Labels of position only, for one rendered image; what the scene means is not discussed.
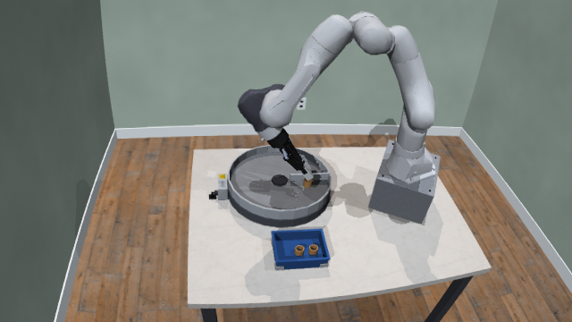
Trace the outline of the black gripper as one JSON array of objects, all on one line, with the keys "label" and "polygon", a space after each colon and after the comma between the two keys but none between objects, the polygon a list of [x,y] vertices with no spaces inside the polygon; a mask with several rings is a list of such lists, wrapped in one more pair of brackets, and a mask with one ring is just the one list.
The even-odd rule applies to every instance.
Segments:
[{"label": "black gripper", "polygon": [[[287,141],[285,142],[285,140]],[[272,148],[278,148],[284,155],[283,160],[287,161],[297,171],[299,170],[307,180],[314,178],[311,171],[304,164],[305,160],[302,161],[302,157],[291,143],[289,134],[284,130],[284,128],[282,128],[281,133],[276,138],[268,140],[267,142]]]}]

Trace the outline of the blue plastic crate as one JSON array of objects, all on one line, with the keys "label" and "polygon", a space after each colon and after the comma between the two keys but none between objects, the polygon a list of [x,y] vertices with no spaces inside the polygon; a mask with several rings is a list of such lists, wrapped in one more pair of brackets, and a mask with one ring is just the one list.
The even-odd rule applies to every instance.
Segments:
[{"label": "blue plastic crate", "polygon": [[[323,229],[271,231],[271,233],[272,246],[275,250],[273,253],[275,270],[327,267],[330,255]],[[318,247],[318,252],[314,256],[308,253],[312,244]],[[304,247],[304,254],[300,257],[295,255],[295,248],[298,245]]]}]

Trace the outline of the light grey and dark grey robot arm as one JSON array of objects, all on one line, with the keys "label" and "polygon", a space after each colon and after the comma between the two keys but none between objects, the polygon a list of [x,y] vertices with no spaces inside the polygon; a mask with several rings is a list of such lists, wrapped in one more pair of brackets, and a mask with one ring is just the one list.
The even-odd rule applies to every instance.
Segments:
[{"label": "light grey and dark grey robot arm", "polygon": [[424,142],[427,129],[433,126],[436,115],[434,90],[409,30],[400,25],[387,28],[371,14],[360,12],[348,18],[331,15],[307,38],[300,51],[298,67],[289,82],[285,86],[274,84],[264,89],[249,89],[240,97],[238,108],[260,135],[261,141],[276,138],[282,127],[290,123],[294,108],[319,75],[347,42],[357,40],[357,44],[370,55],[387,54],[404,102],[398,135],[386,168],[389,174],[407,184],[419,182],[435,176],[433,159],[425,150]]}]

